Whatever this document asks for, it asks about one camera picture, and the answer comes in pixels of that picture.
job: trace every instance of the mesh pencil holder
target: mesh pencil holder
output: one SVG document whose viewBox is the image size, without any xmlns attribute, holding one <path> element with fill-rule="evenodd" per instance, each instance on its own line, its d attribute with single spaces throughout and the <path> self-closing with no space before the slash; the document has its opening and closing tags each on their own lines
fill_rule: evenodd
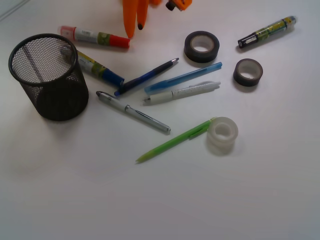
<svg viewBox="0 0 320 240">
<path fill-rule="evenodd" d="M 87 106 L 76 47 L 63 36 L 46 33 L 23 40 L 10 55 L 9 70 L 46 119 L 69 120 Z"/>
</svg>

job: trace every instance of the washi tape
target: washi tape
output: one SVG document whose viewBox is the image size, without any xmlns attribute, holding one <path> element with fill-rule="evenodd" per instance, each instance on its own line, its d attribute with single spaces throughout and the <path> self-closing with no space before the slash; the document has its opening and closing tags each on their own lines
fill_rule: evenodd
<svg viewBox="0 0 320 240">
<path fill-rule="evenodd" d="M 245 87 L 253 87 L 257 85 L 264 73 L 260 63 L 256 60 L 246 58 L 240 60 L 234 69 L 234 80 Z"/>
<path fill-rule="evenodd" d="M 220 43 L 215 35 L 207 31 L 195 31 L 186 37 L 184 53 L 196 63 L 208 63 L 217 57 L 219 47 Z"/>
</svg>

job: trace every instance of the green mechanical pencil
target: green mechanical pencil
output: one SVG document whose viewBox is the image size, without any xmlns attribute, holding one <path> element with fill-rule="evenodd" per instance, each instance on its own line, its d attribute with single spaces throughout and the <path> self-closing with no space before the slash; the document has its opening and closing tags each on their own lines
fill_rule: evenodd
<svg viewBox="0 0 320 240">
<path fill-rule="evenodd" d="M 212 121 L 215 119 L 211 118 L 209 121 L 206 121 L 202 124 L 200 124 L 199 126 L 196 126 L 195 128 L 192 128 L 189 131 L 186 131 L 185 133 L 182 133 L 181 135 L 171 139 L 170 141 L 165 142 L 164 144 L 148 151 L 146 154 L 142 155 L 141 157 L 139 157 L 136 160 L 137 164 L 141 164 L 143 162 L 148 161 L 149 159 L 152 159 L 153 157 L 169 150 L 170 148 L 184 142 L 185 140 L 189 139 L 193 139 L 203 133 L 205 133 L 206 131 L 208 131 L 210 124 L 212 123 Z"/>
</svg>

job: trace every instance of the clear tape roll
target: clear tape roll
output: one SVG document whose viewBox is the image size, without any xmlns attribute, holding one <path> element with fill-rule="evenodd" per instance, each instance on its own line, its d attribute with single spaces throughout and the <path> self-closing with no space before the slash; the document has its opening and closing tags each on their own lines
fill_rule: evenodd
<svg viewBox="0 0 320 240">
<path fill-rule="evenodd" d="M 236 123 L 230 118 L 222 116 L 212 121 L 207 134 L 213 145 L 219 148 L 227 148 L 234 144 L 238 133 Z"/>
</svg>

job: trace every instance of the white pen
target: white pen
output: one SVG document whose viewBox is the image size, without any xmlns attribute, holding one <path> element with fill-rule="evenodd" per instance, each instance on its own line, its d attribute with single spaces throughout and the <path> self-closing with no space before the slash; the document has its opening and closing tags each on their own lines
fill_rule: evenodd
<svg viewBox="0 0 320 240">
<path fill-rule="evenodd" d="M 173 90 L 173 91 L 164 91 L 158 94 L 151 95 L 143 99 L 146 104 L 159 104 L 163 102 L 168 102 L 176 99 L 182 99 L 190 97 L 197 94 L 203 94 L 212 92 L 215 89 L 218 89 L 221 82 L 214 81 L 204 81 L 197 85 L 189 86 L 186 88 Z"/>
<path fill-rule="evenodd" d="M 117 100 L 115 97 L 111 96 L 110 94 L 103 92 L 103 91 L 97 91 L 96 94 L 99 97 L 99 100 L 115 107 L 116 109 L 119 109 L 131 116 L 136 117 L 137 119 L 154 126 L 155 128 L 165 132 L 165 133 L 170 133 L 171 128 L 165 124 L 163 124 L 162 122 L 155 120 L 154 118 L 133 109 L 132 107 L 130 107 L 129 105 L 126 104 L 122 104 L 119 100 Z"/>
</svg>

